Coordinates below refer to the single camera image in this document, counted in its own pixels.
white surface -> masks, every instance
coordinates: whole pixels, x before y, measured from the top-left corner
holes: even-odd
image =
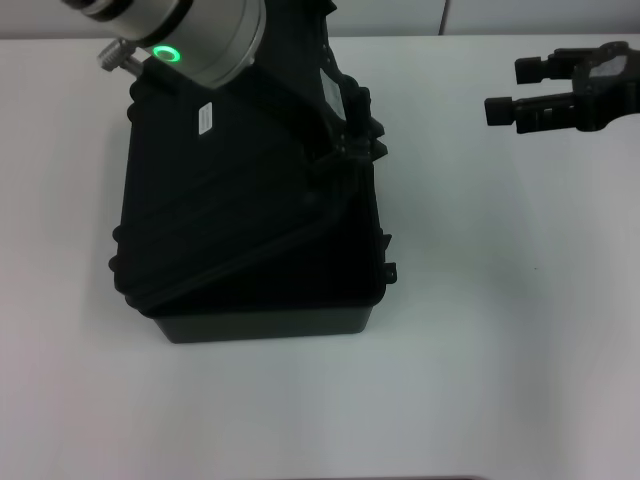
[[[640,33],[638,0],[450,0],[447,35]]]
[[[609,39],[334,41],[387,127],[399,281],[357,336],[197,346],[107,267],[130,77],[102,41],[0,42],[0,478],[637,479],[640,118],[483,111],[567,88],[517,88],[516,58]]]
[[[445,0],[335,0],[331,35],[437,35]],[[0,38],[112,36],[60,0],[2,0]]]

green led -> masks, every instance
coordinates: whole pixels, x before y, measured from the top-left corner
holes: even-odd
[[[158,45],[157,47],[153,47],[153,54],[160,60],[164,60],[169,63],[179,62],[180,57],[182,56],[179,51],[168,45]]]

